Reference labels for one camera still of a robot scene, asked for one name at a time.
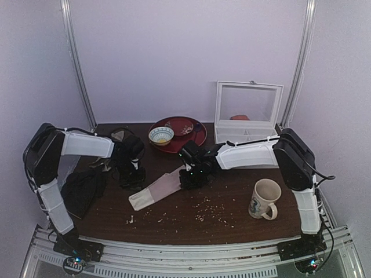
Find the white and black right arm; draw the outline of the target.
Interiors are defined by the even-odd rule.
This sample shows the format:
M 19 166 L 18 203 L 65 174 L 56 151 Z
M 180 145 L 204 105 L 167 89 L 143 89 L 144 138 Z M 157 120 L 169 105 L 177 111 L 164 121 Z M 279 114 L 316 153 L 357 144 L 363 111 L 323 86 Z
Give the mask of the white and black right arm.
M 323 242 L 323 220 L 318 188 L 333 175 L 320 173 L 312 150 L 291 128 L 279 135 L 247 142 L 220 142 L 205 149 L 189 140 L 178 151 L 184 169 L 180 170 L 183 189 L 200 188 L 220 170 L 266 167 L 278 168 L 284 184 L 294 193 L 301 221 L 301 242 L 319 245 Z

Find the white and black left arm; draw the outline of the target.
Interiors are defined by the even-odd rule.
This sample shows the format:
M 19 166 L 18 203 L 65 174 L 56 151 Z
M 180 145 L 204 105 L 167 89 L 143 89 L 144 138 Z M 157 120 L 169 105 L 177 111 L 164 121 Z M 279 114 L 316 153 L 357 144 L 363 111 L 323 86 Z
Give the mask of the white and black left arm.
M 140 161 L 144 143 L 127 129 L 109 136 L 77 127 L 58 128 L 43 123 L 23 153 L 24 171 L 41 209 L 53 226 L 57 238 L 71 244 L 79 238 L 72 217 L 81 217 L 92 202 L 102 197 L 108 174 L 116 171 L 124 186 L 132 187 L 145 178 Z M 65 183 L 58 181 L 63 156 L 95 158 L 88 170 L 70 174 Z

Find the pink and cream underwear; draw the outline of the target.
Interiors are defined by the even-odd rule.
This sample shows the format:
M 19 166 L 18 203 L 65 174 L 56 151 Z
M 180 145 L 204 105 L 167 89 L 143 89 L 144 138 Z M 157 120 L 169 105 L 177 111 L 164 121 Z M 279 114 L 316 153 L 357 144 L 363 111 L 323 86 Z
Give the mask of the pink and cream underwear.
M 179 191 L 181 189 L 180 170 L 184 169 L 184 166 L 180 166 L 171 173 L 165 173 L 148 187 L 129 196 L 128 200 L 134 211 L 144 209 Z

